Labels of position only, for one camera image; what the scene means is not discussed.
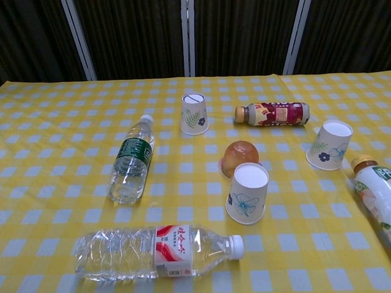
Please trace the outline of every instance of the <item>tablecloth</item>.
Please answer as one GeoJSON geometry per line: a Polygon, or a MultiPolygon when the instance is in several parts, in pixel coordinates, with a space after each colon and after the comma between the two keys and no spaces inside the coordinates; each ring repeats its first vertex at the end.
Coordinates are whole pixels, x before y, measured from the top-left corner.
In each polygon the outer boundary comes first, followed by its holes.
{"type": "Polygon", "coordinates": [[[308,76],[132,81],[6,82],[0,87],[0,291],[356,292],[391,291],[390,246],[356,196],[349,166],[359,153],[391,165],[391,71],[308,76]],[[180,132],[184,93],[206,97],[209,130],[180,132]],[[233,122],[235,106],[299,101],[303,127],[233,122]],[[130,126],[155,119],[155,150],[134,206],[106,197],[109,171],[130,126]],[[341,170],[309,166],[322,122],[354,134],[341,170]],[[225,211],[230,183],[217,170],[226,147],[253,143],[270,175],[266,212],[244,226],[225,211]],[[243,235],[245,257],[200,278],[96,283],[74,274],[84,233],[110,227],[198,223],[243,235]]]}

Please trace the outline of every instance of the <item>curtain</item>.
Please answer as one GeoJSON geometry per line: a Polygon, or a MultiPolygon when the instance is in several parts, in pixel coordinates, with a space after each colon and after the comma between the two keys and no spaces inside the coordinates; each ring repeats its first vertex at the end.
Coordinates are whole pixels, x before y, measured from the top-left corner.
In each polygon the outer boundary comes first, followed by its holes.
{"type": "Polygon", "coordinates": [[[0,1],[0,85],[86,80],[61,1],[0,1]]]}
{"type": "Polygon", "coordinates": [[[294,74],[391,70],[390,0],[312,0],[294,74]]]}
{"type": "Polygon", "coordinates": [[[195,0],[197,76],[282,74],[298,0],[195,0]]]}
{"type": "Polygon", "coordinates": [[[184,76],[180,0],[75,0],[98,79],[184,76]]]}

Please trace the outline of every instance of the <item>red and white label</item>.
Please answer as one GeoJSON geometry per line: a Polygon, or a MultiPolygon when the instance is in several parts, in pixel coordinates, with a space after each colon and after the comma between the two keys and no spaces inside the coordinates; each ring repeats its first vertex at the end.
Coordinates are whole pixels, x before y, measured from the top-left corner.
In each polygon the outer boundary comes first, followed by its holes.
{"type": "Polygon", "coordinates": [[[191,275],[189,225],[156,228],[155,266],[159,277],[191,275]]]}

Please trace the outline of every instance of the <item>upright paper cup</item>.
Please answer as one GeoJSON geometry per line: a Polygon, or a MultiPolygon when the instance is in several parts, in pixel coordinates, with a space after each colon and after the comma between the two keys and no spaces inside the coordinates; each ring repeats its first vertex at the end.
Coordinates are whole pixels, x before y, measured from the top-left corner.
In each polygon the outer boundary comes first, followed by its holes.
{"type": "Polygon", "coordinates": [[[235,169],[225,208],[240,224],[257,223],[265,211],[269,174],[256,163],[243,163],[235,169]]]}
{"type": "Polygon", "coordinates": [[[192,136],[208,130],[205,97],[200,93],[182,96],[181,130],[192,136]]]}
{"type": "Polygon", "coordinates": [[[352,127],[345,122],[338,120],[324,122],[311,149],[305,154],[307,161],[322,170],[338,170],[342,165],[352,134],[352,127]]]}

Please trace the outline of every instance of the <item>white bottle cap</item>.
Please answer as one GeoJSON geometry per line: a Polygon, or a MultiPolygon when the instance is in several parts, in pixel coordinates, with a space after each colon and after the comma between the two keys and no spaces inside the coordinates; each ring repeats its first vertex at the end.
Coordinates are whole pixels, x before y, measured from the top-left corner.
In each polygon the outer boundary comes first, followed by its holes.
{"type": "Polygon", "coordinates": [[[148,114],[144,114],[143,116],[141,116],[140,120],[143,120],[143,119],[147,119],[149,120],[149,125],[152,125],[153,124],[153,117],[151,115],[148,115],[148,114]]]}
{"type": "Polygon", "coordinates": [[[230,236],[231,255],[230,259],[241,259],[244,256],[244,244],[242,236],[230,236]]]}

